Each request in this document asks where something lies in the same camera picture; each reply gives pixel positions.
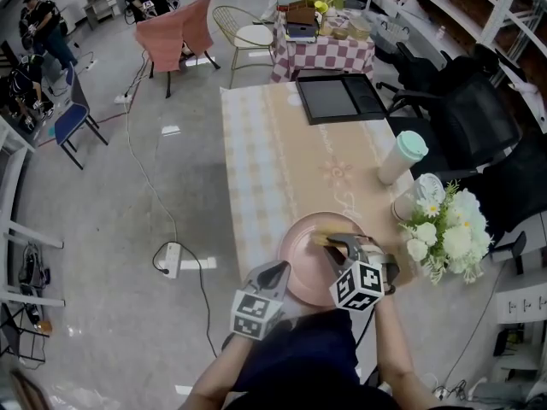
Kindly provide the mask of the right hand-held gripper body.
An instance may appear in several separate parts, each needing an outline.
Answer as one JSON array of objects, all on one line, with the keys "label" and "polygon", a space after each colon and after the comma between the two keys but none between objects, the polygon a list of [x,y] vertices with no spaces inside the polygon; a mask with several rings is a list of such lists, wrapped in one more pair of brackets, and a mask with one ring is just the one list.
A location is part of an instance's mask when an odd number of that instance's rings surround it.
[{"label": "right hand-held gripper body", "polygon": [[345,264],[343,274],[335,274],[336,280],[329,290],[336,308],[364,312],[373,307],[384,295],[383,254],[365,250],[368,261]]}]

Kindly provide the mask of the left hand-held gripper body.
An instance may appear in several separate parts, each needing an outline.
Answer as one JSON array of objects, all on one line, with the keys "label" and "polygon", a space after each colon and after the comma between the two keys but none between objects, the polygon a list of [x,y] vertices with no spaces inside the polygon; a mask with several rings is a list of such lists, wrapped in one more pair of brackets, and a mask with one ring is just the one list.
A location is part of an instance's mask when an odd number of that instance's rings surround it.
[{"label": "left hand-held gripper body", "polygon": [[261,341],[281,321],[285,290],[259,290],[247,284],[237,290],[231,308],[231,332]]}]

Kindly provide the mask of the person's right hand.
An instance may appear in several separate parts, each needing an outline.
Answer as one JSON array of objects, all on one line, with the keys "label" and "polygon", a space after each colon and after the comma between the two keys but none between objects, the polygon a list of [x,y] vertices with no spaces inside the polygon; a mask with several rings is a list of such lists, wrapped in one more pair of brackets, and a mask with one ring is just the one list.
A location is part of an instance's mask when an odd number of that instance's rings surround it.
[{"label": "person's right hand", "polygon": [[394,281],[400,273],[400,268],[395,257],[391,254],[383,255],[382,267],[384,274],[384,293],[386,296],[389,296],[396,291]]}]

